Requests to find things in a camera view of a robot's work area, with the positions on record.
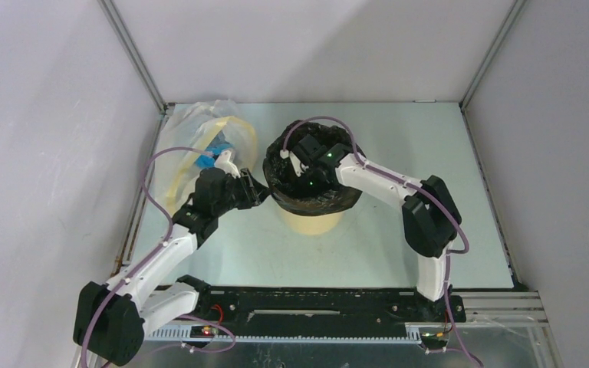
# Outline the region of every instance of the wire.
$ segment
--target wire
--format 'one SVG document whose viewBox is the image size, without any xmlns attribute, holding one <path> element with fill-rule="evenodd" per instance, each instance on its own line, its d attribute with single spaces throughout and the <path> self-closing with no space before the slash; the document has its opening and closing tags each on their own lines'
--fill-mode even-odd
<svg viewBox="0 0 589 368">
<path fill-rule="evenodd" d="M 191 316 L 189 314 L 182 314 L 181 316 L 179 316 L 179 319 L 187 319 L 187 320 L 194 320 L 195 322 L 200 322 L 201 324 L 204 324 L 206 326 L 212 326 L 217 328 L 218 330 L 221 330 L 222 332 L 224 332 L 225 334 L 227 334 L 229 337 L 232 338 L 232 343 L 229 344 L 226 347 L 220 348 L 220 349 L 202 349 L 199 347 L 190 347 L 190 349 L 192 351 L 199 351 L 200 353 L 222 353 L 225 352 L 227 350 L 231 350 L 236 343 L 236 338 L 235 335 L 233 334 L 232 331 L 230 331 L 229 329 L 227 329 L 227 327 L 222 326 L 221 324 L 212 324 L 211 322 L 204 320 L 200 317 L 195 317 L 195 316 Z"/>
<path fill-rule="evenodd" d="M 446 311 L 444 313 L 446 315 L 446 322 L 443 323 L 443 334 L 450 334 L 452 332 L 453 329 L 455 329 L 455 325 L 454 324 L 450 324 L 450 330 L 446 331 L 446 327 L 448 326 L 448 311 Z"/>
<path fill-rule="evenodd" d="M 183 314 L 183 315 L 177 317 L 177 319 L 194 320 L 195 322 L 200 322 L 200 323 L 205 324 L 207 326 L 213 326 L 213 327 L 217 328 L 218 330 L 223 331 L 229 337 L 231 337 L 232 338 L 232 343 L 229 344 L 226 347 L 221 348 L 221 349 L 211 349 L 211 350 L 201 349 L 201 348 L 198 348 L 198 347 L 193 347 L 193 346 L 190 346 L 189 344 L 184 343 L 184 342 L 182 342 L 182 343 L 169 343 L 167 345 L 163 345 L 161 347 L 157 347 L 156 349 L 152 349 L 151 351 L 149 351 L 147 353 L 143 353 L 141 355 L 135 356 L 130 361 L 130 363 L 136 362 L 136 361 L 139 361 L 139 360 L 146 359 L 147 357 L 149 357 L 149 356 L 151 356 L 151 355 L 153 355 L 155 353 L 158 353 L 158 352 L 160 352 L 162 350 L 166 350 L 166 349 L 172 349 L 174 347 L 179 347 L 179 348 L 182 348 L 182 349 L 185 349 L 185 348 L 188 347 L 191 352 L 197 351 L 197 352 L 200 352 L 200 353 L 222 353 L 224 351 L 231 350 L 235 346 L 235 344 L 236 344 L 236 336 L 230 330 L 228 330 L 227 328 L 221 326 L 219 323 L 212 324 L 211 322 L 209 322 L 207 320 L 203 320 L 202 318 L 190 316 L 188 314 Z M 110 363 L 107 363 L 102 368 L 106 368 L 109 365 L 110 365 Z"/>
<path fill-rule="evenodd" d="M 449 351 L 456 351 L 458 353 L 463 353 L 462 350 L 456 349 L 454 347 L 447 347 L 445 349 L 435 349 L 435 350 L 430 350 L 425 347 L 421 347 L 421 349 L 424 349 L 426 351 L 426 353 L 428 353 L 428 354 L 448 353 Z M 469 353 L 468 357 L 469 357 L 469 359 L 471 359 L 471 361 L 474 361 L 479 366 L 484 366 L 484 363 L 482 363 L 482 361 L 477 356 L 475 356 L 475 354 Z"/>
<path fill-rule="evenodd" d="M 443 297 L 444 297 L 444 300 L 446 301 L 446 311 L 448 312 L 448 318 L 450 319 L 450 323 L 452 324 L 452 328 L 455 331 L 455 335 L 457 336 L 457 340 L 459 341 L 459 345 L 462 348 L 462 352 L 469 358 L 469 360 L 471 360 L 471 363 L 478 365 L 480 367 L 484 367 L 482 362 L 477 357 L 473 358 L 474 356 L 471 353 L 469 353 L 469 351 L 466 349 L 466 345 L 462 341 L 462 338 L 460 337 L 459 332 L 457 331 L 457 327 L 455 326 L 455 318 L 452 315 L 452 310 L 450 308 L 450 299 L 449 299 L 449 295 L 448 295 L 448 286 L 449 286 L 449 277 L 450 277 L 450 255 L 451 254 L 464 255 L 464 254 L 468 253 L 470 250 L 469 240 L 467 239 L 466 234 L 462 230 L 461 226 L 459 226 L 459 223 L 457 222 L 457 220 L 450 214 L 450 211 L 448 211 L 448 209 L 437 198 L 435 198 L 434 195 L 430 194 L 425 189 L 422 189 L 419 186 L 416 186 L 413 183 L 406 181 L 402 177 L 395 176 L 394 174 L 391 174 L 387 171 L 384 171 L 382 169 L 379 169 L 377 167 L 371 166 L 368 163 L 366 163 L 362 159 L 362 157 L 360 157 L 360 153 L 357 151 L 357 144 L 356 144 L 356 140 L 355 140 L 355 136 L 354 136 L 353 132 L 351 131 L 351 129 L 349 128 L 349 126 L 345 122 L 343 122 L 342 120 L 339 120 L 338 118 L 319 116 L 319 117 L 311 117 L 306 120 L 302 120 L 299 123 L 296 123 L 285 135 L 285 140 L 283 141 L 283 150 L 288 149 L 288 140 L 290 139 L 290 136 L 292 135 L 292 133 L 297 128 L 299 128 L 301 125 L 303 125 L 305 123 L 310 123 L 313 120 L 330 120 L 330 121 L 334 121 L 335 123 L 340 124 L 345 130 L 347 130 L 347 133 L 349 134 L 349 137 L 351 139 L 351 147 L 354 151 L 354 156 L 356 158 L 356 161 L 358 161 L 358 163 L 361 164 L 362 167 L 371 171 L 372 173 L 375 173 L 375 174 L 383 176 L 387 179 L 393 180 L 394 182 L 397 182 L 404 187 L 409 187 L 409 188 L 421 193 L 421 195 L 428 198 L 432 203 L 434 203 L 434 205 L 436 205 L 439 208 L 439 210 L 444 214 L 444 216 L 448 219 L 448 221 L 450 221 L 453 228 L 455 228 L 455 230 L 457 231 L 457 234 L 459 234 L 459 237 L 462 239 L 462 242 L 464 243 L 464 249 L 462 249 L 462 250 L 448 249 L 446 251 L 446 273 L 445 273 L 444 280 L 443 280 Z"/>
<path fill-rule="evenodd" d="M 211 309 L 215 309 L 218 312 L 220 312 L 220 318 L 218 319 L 218 324 L 221 324 L 222 319 L 225 317 L 225 312 L 222 311 L 222 307 L 220 307 L 218 304 L 214 304 L 213 307 L 211 307 Z"/>
<path fill-rule="evenodd" d="M 168 229 L 166 231 L 166 234 L 161 239 L 160 243 L 150 253 L 148 253 L 148 255 L 146 255 L 145 258 L 143 258 L 135 267 L 133 267 L 130 270 L 130 272 L 127 274 L 127 278 L 134 277 L 134 275 L 139 270 L 141 270 L 141 268 L 143 268 L 145 265 L 147 265 L 148 262 L 150 262 L 156 256 L 156 254 L 161 251 L 161 249 L 163 248 L 163 243 L 164 242 L 167 242 L 168 239 L 170 239 L 170 236 L 173 234 L 173 218 L 168 213 L 168 211 L 166 211 L 164 209 L 164 207 L 162 207 L 152 197 L 152 195 L 150 195 L 150 190 L 146 186 L 146 177 L 148 175 L 148 172 L 150 171 L 150 167 L 152 166 L 152 164 L 154 163 L 154 161 L 156 159 L 158 159 L 160 156 L 162 156 L 162 155 L 164 155 L 166 153 L 174 152 L 174 151 L 191 151 L 191 152 L 194 152 L 194 153 L 199 153 L 200 155 L 204 155 L 204 156 L 211 156 L 212 155 L 210 152 L 205 152 L 205 151 L 202 151 L 200 149 L 195 149 L 195 148 L 190 148 L 190 147 L 172 147 L 172 148 L 168 148 L 168 149 L 159 151 L 158 153 L 155 153 L 154 155 L 152 155 L 148 159 L 148 161 L 146 163 L 146 166 L 143 169 L 143 175 L 141 176 L 141 189 L 143 190 L 143 194 L 146 195 L 146 198 L 148 199 L 148 201 L 150 203 L 152 203 L 155 207 L 157 207 L 157 209 L 159 209 L 159 211 L 164 216 L 166 216 L 166 219 L 168 220 Z M 100 318 L 101 314 L 105 310 L 105 307 L 112 300 L 112 298 L 114 297 L 114 295 L 124 285 L 125 285 L 125 279 L 120 280 L 118 282 L 118 284 L 116 284 L 112 288 L 112 290 L 109 292 L 109 294 L 107 294 L 107 296 L 103 299 L 102 303 L 100 303 L 100 305 L 98 306 L 98 308 L 94 312 L 94 315 L 91 317 L 91 321 L 89 321 L 89 324 L 87 325 L 87 330 L 84 332 L 84 338 L 82 339 L 82 349 L 81 349 L 81 356 L 80 356 L 80 365 L 81 365 L 82 368 L 89 368 L 89 366 L 87 365 L 87 347 L 89 346 L 89 340 L 91 339 L 91 334 L 94 332 L 94 328 L 96 327 L 96 322 L 98 321 L 98 318 Z M 102 368 L 106 368 L 109 365 L 110 365 L 110 363 L 108 362 Z"/>
</svg>

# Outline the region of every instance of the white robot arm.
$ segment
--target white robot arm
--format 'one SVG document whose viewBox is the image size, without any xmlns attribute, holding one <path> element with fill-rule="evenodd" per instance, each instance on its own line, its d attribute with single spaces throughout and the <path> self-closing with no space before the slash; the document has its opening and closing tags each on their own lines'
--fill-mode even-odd
<svg viewBox="0 0 589 368">
<path fill-rule="evenodd" d="M 406 185 L 411 183 L 431 192 L 456 221 L 461 222 L 459 211 L 440 178 L 431 176 L 420 180 L 405 176 L 366 162 L 364 158 L 358 159 L 348 146 L 337 144 L 330 149 L 321 146 L 310 135 L 302 138 L 292 151 L 281 151 L 281 157 L 291 160 L 295 175 L 303 182 L 322 181 L 350 186 L 399 209 L 403 213 L 406 241 L 417 253 L 419 275 L 416 289 L 429 301 L 441 298 L 446 251 L 452 247 L 456 230 L 430 200 Z"/>
<path fill-rule="evenodd" d="M 218 228 L 220 216 L 232 209 L 256 207 L 269 196 L 268 188 L 247 169 L 238 170 L 231 160 L 232 153 L 224 151 L 215 167 L 202 170 L 194 192 L 173 215 L 173 232 L 167 241 L 105 284 L 90 282 L 82 289 L 74 326 L 75 343 L 82 345 L 95 311 L 111 293 L 114 295 L 98 317 L 87 348 L 118 366 L 134 357 L 145 336 L 193 312 L 199 297 L 195 282 L 180 278 L 165 291 L 152 293 Z"/>
</svg>

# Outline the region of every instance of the black bag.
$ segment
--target black bag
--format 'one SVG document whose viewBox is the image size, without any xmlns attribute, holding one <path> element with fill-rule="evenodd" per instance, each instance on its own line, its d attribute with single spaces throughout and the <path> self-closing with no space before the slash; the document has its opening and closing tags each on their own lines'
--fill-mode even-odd
<svg viewBox="0 0 589 368">
<path fill-rule="evenodd" d="M 281 158 L 281 149 L 288 131 L 300 120 L 290 124 L 275 140 L 265 154 L 263 173 L 272 197 L 284 210 L 301 216 L 328 215 L 353 207 L 362 191 L 341 184 L 327 182 L 303 183 L 295 174 L 289 159 Z M 304 136 L 310 134 L 321 145 L 332 147 L 337 143 L 351 145 L 349 133 L 338 126 L 324 126 L 319 123 L 305 123 L 290 135 L 288 150 Z"/>
</svg>

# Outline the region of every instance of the purple cable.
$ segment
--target purple cable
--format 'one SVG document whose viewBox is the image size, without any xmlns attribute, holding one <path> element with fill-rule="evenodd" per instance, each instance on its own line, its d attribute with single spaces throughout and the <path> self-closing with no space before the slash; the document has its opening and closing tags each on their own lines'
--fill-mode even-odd
<svg viewBox="0 0 589 368">
<path fill-rule="evenodd" d="M 167 242 L 168 239 L 170 239 L 170 236 L 173 234 L 173 218 L 172 218 L 172 216 L 170 216 L 168 211 L 166 211 L 164 209 L 164 207 L 162 207 L 150 195 L 150 190 L 146 186 L 146 177 L 147 177 L 148 172 L 150 171 L 150 167 L 152 166 L 154 161 L 157 158 L 159 158 L 160 156 L 162 156 L 168 152 L 173 152 L 173 151 L 191 151 L 191 152 L 199 153 L 200 155 L 204 155 L 204 156 L 212 156 L 212 153 L 205 152 L 200 149 L 195 149 L 195 148 L 190 148 L 190 147 L 172 147 L 172 148 L 168 148 L 168 149 L 159 151 L 159 152 L 155 153 L 154 155 L 152 155 L 150 157 L 150 159 L 148 159 L 148 162 L 146 163 L 146 167 L 143 169 L 143 175 L 141 176 L 141 189 L 143 190 L 143 193 L 148 198 L 148 201 L 150 201 L 150 203 L 152 203 L 155 207 L 157 207 L 157 209 L 159 209 L 161 211 L 161 213 L 163 213 L 163 215 L 166 216 L 166 219 L 168 220 L 168 231 L 161 239 L 161 242 L 148 255 L 146 255 L 146 257 L 143 258 L 134 268 L 132 268 L 130 270 L 130 273 L 127 274 L 128 278 L 134 277 L 134 275 L 143 266 L 147 265 L 147 263 L 150 262 L 150 260 L 153 259 L 154 256 L 157 253 L 159 253 L 159 251 L 163 248 L 162 243 Z M 94 328 L 96 327 L 96 322 L 98 321 L 98 318 L 100 318 L 100 315 L 105 310 L 107 303 L 109 303 L 112 300 L 114 295 L 123 287 L 124 284 L 125 284 L 125 280 L 123 279 L 123 280 L 119 281 L 118 284 L 116 284 L 116 286 L 114 286 L 114 288 L 112 288 L 112 290 L 109 292 L 109 294 L 107 294 L 107 296 L 103 299 L 103 302 L 100 303 L 100 305 L 96 309 L 96 312 L 94 313 L 93 317 L 91 318 L 91 321 L 89 321 L 89 325 L 87 325 L 87 330 L 84 332 L 84 338 L 82 339 L 82 349 L 81 349 L 81 354 L 80 354 L 81 355 L 80 356 L 80 365 L 82 366 L 82 368 L 89 368 L 89 366 L 87 365 L 87 347 L 89 346 L 89 340 L 91 339 L 91 334 L 94 332 Z M 110 365 L 110 363 L 106 363 L 102 368 L 107 368 L 109 365 Z"/>
<path fill-rule="evenodd" d="M 200 322 L 201 324 L 205 324 L 206 326 L 213 326 L 213 327 L 217 328 L 218 330 L 222 330 L 225 334 L 229 335 L 229 337 L 232 338 L 232 343 L 226 347 L 221 348 L 221 349 L 207 350 L 207 349 L 202 349 L 199 347 L 191 347 L 191 349 L 193 349 L 193 351 L 199 351 L 200 353 L 222 353 L 224 351 L 231 350 L 235 346 L 235 342 L 236 342 L 235 335 L 233 334 L 232 331 L 230 331 L 226 327 L 224 327 L 220 324 L 214 324 L 214 323 L 208 322 L 207 320 L 204 320 L 199 317 L 191 316 L 188 314 L 182 314 L 181 316 L 179 316 L 179 318 L 186 318 L 187 320 L 194 320 L 195 322 Z"/>
<path fill-rule="evenodd" d="M 342 121 L 336 117 L 326 117 L 326 116 L 309 117 L 306 120 L 302 120 L 299 123 L 296 123 L 292 128 L 290 128 L 290 130 L 288 131 L 288 134 L 285 135 L 285 139 L 283 140 L 283 150 L 286 150 L 286 151 L 288 150 L 288 141 L 290 140 L 290 136 L 292 135 L 292 133 L 300 126 L 302 126 L 306 123 L 310 123 L 313 120 L 330 120 L 330 121 L 334 121 L 335 123 L 340 124 L 347 131 L 347 133 L 349 133 L 349 137 L 351 138 L 351 148 L 353 148 L 355 155 L 358 156 L 357 144 L 355 141 L 354 133 L 351 131 L 351 128 L 344 121 Z"/>
<path fill-rule="evenodd" d="M 207 320 L 203 320 L 203 319 L 198 318 L 198 317 L 189 316 L 188 314 L 183 314 L 183 315 L 179 316 L 178 318 L 180 318 L 180 319 L 181 318 L 184 318 L 184 319 L 187 319 L 187 320 L 194 320 L 196 322 L 201 322 L 203 324 L 206 324 L 207 326 L 213 326 L 213 327 L 215 327 L 215 328 L 223 331 L 229 337 L 231 337 L 232 338 L 232 343 L 229 344 L 227 347 L 224 347 L 222 349 L 214 349 L 214 350 L 200 349 L 198 347 L 192 347 L 190 345 L 185 345 L 184 343 L 169 343 L 167 345 L 162 345 L 161 347 L 157 347 L 156 349 L 152 349 L 151 351 L 149 351 L 147 353 L 143 353 L 141 355 L 135 356 L 130 361 L 130 363 L 137 362 L 139 360 L 144 360 L 147 357 L 149 357 L 149 356 L 151 356 L 151 355 L 153 355 L 155 353 L 159 353 L 160 351 L 166 350 L 166 349 L 172 349 L 174 347 L 179 347 L 179 348 L 182 348 L 182 349 L 185 349 L 186 347 L 189 347 L 190 349 L 193 349 L 193 351 L 198 351 L 200 353 L 222 353 L 223 351 L 231 350 L 235 346 L 235 344 L 236 344 L 236 337 L 235 337 L 235 335 L 230 330 L 228 330 L 227 328 L 223 327 L 220 324 L 214 324 L 212 322 L 208 322 Z M 109 363 L 105 364 L 102 368 L 106 368 L 108 366 L 109 366 Z"/>
<path fill-rule="evenodd" d="M 471 354 L 468 349 L 466 349 L 466 345 L 462 340 L 462 336 L 459 334 L 457 329 L 457 325 L 455 324 L 455 316 L 452 315 L 452 309 L 450 308 L 450 299 L 448 297 L 448 285 L 449 285 L 449 278 L 450 278 L 450 254 L 446 254 L 446 275 L 443 278 L 443 300 L 446 302 L 446 311 L 448 312 L 448 319 L 450 323 L 454 326 L 453 332 L 455 333 L 455 337 L 457 337 L 457 342 L 459 342 L 459 347 L 462 348 L 462 352 L 469 358 L 471 363 L 480 368 L 484 368 L 484 364 L 477 356 Z"/>
<path fill-rule="evenodd" d="M 426 348 L 425 346 L 423 346 L 423 349 L 430 354 L 448 353 L 449 351 L 456 351 L 457 353 L 463 353 L 463 351 L 461 351 L 460 349 L 455 349 L 454 347 L 447 347 L 445 350 L 444 349 L 430 350 L 430 349 Z M 477 362 L 477 364 L 479 364 L 479 366 L 484 366 L 484 363 L 482 363 L 482 361 L 477 356 L 475 356 L 475 354 L 469 353 L 469 355 L 471 356 L 471 358 L 473 358 Z"/>
<path fill-rule="evenodd" d="M 392 179 L 396 178 L 395 176 L 393 176 L 389 173 L 387 173 L 387 175 L 388 175 L 388 177 L 390 177 Z M 444 216 L 448 219 L 448 221 L 450 221 L 453 228 L 455 228 L 455 230 L 457 231 L 457 234 L 459 234 L 459 237 L 462 239 L 462 242 L 464 243 L 464 249 L 462 249 L 461 251 L 454 251 L 452 249 L 449 249 L 446 253 L 455 254 L 455 255 L 465 255 L 466 253 L 468 253 L 469 250 L 471 249 L 471 245 L 469 244 L 469 240 L 466 238 L 466 234 L 464 234 L 462 227 L 459 226 L 459 223 L 457 223 L 457 220 L 455 220 L 455 218 L 450 214 L 448 209 L 443 204 L 441 204 L 441 202 L 439 202 L 439 200 L 437 198 L 435 198 L 434 195 L 428 193 L 428 191 L 426 191 L 425 189 L 420 188 L 419 186 L 415 186 L 411 182 L 402 182 L 402 180 L 399 182 L 403 186 L 408 186 L 411 189 L 416 190 L 417 192 L 421 193 L 424 197 L 428 198 L 432 203 L 434 203 L 439 208 L 439 210 L 444 214 Z"/>
</svg>

